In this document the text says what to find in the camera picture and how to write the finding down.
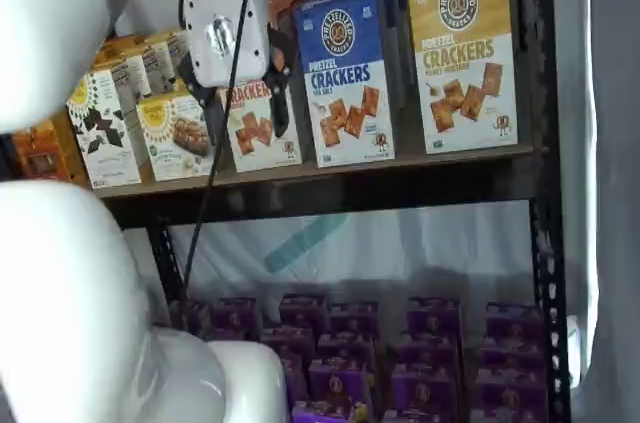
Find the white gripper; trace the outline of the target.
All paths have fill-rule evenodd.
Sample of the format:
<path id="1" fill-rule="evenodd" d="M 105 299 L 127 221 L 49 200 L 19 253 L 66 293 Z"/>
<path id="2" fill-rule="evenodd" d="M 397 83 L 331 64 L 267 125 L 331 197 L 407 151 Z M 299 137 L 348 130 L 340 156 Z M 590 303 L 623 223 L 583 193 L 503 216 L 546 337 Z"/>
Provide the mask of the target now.
<path id="1" fill-rule="evenodd" d="M 184 17 L 190 53 L 177 73 L 203 110 L 212 145 L 223 134 L 217 87 L 226 87 L 231 76 L 237 84 L 263 78 L 271 93 L 273 131 L 282 137 L 290 121 L 286 90 L 296 43 L 268 24 L 267 0 L 184 0 Z"/>

